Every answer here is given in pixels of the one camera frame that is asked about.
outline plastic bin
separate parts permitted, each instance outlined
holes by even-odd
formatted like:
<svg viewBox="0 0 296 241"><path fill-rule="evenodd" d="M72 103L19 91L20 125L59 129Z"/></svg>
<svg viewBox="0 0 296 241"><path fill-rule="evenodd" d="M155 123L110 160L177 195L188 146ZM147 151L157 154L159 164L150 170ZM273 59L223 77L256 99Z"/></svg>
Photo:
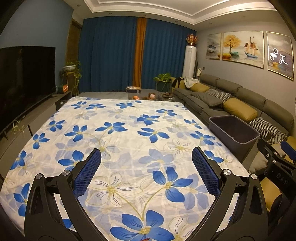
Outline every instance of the plastic bin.
<svg viewBox="0 0 296 241"><path fill-rule="evenodd" d="M209 118L209 129L223 142L232 154L242 162L260 133L234 115Z"/></svg>

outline metal bolt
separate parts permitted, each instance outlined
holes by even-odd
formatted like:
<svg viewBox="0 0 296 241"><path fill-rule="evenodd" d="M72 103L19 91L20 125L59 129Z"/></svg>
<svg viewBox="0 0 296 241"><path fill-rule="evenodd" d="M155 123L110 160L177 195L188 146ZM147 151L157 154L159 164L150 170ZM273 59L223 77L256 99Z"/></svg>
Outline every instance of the metal bolt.
<svg viewBox="0 0 296 241"><path fill-rule="evenodd" d="M40 179L42 177L42 174L39 173L35 177L36 177L36 179Z"/></svg>
<svg viewBox="0 0 296 241"><path fill-rule="evenodd" d="M69 175L70 174L70 171L69 170L64 170L63 172L62 172L62 175L63 176L67 176L67 175Z"/></svg>
<svg viewBox="0 0 296 241"><path fill-rule="evenodd" d="M225 175L229 176L229 175L231 174L231 171L228 170L228 169L225 169L225 170L223 171L223 173L224 173Z"/></svg>
<svg viewBox="0 0 296 241"><path fill-rule="evenodd" d="M255 174L251 174L251 178L253 178L253 179L257 179L257 175L255 175Z"/></svg>

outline yellow tree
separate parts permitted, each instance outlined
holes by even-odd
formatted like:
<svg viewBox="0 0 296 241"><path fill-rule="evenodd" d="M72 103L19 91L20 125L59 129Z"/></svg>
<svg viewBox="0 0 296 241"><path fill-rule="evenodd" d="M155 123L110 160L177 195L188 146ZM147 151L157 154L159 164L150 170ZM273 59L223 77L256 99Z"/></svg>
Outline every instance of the yellow tree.
<svg viewBox="0 0 296 241"><path fill-rule="evenodd" d="M237 48L241 44L241 40L235 35L227 35L224 38L224 47L229 47L229 53L232 48Z"/></svg>

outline floral fabric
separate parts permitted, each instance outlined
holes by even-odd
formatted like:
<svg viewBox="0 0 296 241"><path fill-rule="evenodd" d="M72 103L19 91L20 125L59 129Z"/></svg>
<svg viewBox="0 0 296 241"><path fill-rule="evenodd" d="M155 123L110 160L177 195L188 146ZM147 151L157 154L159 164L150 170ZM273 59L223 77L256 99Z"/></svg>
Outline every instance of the floral fabric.
<svg viewBox="0 0 296 241"><path fill-rule="evenodd" d="M0 202L23 230L35 175L72 170L98 148L102 163L78 200L107 240L182 241L215 199L192 163L196 146L222 169L249 175L180 103L75 97L20 152L6 176ZM55 197L65 226L74 229L59 195ZM236 201L237 195L219 230L227 226Z"/></svg>

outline curtain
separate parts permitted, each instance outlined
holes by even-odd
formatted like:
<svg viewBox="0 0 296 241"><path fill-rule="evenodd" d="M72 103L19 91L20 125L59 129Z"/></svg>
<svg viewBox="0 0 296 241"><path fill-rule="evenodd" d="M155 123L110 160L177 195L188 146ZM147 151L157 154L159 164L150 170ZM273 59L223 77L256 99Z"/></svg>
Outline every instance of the curtain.
<svg viewBox="0 0 296 241"><path fill-rule="evenodd" d="M146 23L147 23L147 18L138 18L137 20L135 64L134 64L134 71L133 71L133 86L137 86L137 87L141 87L141 74L142 74Z"/></svg>
<svg viewBox="0 0 296 241"><path fill-rule="evenodd" d="M165 21L148 19L142 67L142 88L155 89L159 74L180 77L183 72L186 37L195 30Z"/></svg>
<svg viewBox="0 0 296 241"><path fill-rule="evenodd" d="M78 59L80 92L124 91L132 85L136 17L112 16L85 19Z"/></svg>

